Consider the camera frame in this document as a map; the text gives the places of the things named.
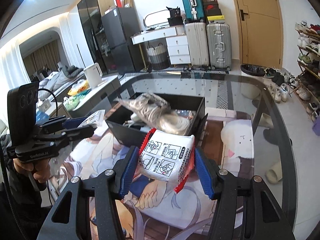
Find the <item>person's left hand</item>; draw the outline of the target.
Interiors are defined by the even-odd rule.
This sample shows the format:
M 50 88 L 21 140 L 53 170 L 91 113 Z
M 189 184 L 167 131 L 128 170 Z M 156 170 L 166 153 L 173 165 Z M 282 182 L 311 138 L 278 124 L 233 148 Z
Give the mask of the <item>person's left hand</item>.
M 37 163 L 22 163 L 19 159 L 14 159 L 15 170 L 23 175 L 28 176 L 29 173 L 39 183 L 46 183 L 50 178 L 49 159 L 38 161 Z

